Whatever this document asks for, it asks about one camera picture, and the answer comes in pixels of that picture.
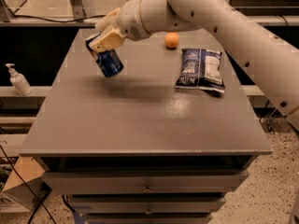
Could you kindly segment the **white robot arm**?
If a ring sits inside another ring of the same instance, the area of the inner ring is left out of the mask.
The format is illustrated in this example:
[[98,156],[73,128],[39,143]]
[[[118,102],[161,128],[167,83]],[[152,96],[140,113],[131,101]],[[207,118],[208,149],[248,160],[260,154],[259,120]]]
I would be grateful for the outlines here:
[[223,46],[286,120],[299,129],[299,50],[225,0],[130,0],[100,19],[90,45],[101,52],[158,32],[203,28]]

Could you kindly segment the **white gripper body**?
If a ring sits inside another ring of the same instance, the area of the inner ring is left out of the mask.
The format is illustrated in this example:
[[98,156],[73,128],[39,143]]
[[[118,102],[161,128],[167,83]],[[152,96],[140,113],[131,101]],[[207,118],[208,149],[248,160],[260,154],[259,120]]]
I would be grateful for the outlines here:
[[128,39],[138,41],[151,36],[146,17],[152,5],[150,0],[129,0],[120,8],[117,24]]

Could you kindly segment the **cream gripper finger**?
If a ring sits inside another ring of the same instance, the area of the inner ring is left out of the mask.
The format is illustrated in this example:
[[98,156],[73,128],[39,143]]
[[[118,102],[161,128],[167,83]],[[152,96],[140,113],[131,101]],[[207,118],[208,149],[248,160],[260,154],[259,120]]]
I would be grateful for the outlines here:
[[113,11],[109,12],[105,17],[99,19],[95,24],[95,30],[98,32],[104,32],[106,28],[112,26],[113,28],[118,27],[117,18],[121,9],[118,7]]
[[96,52],[104,52],[122,46],[125,38],[126,35],[119,28],[110,25],[90,42],[89,47]]

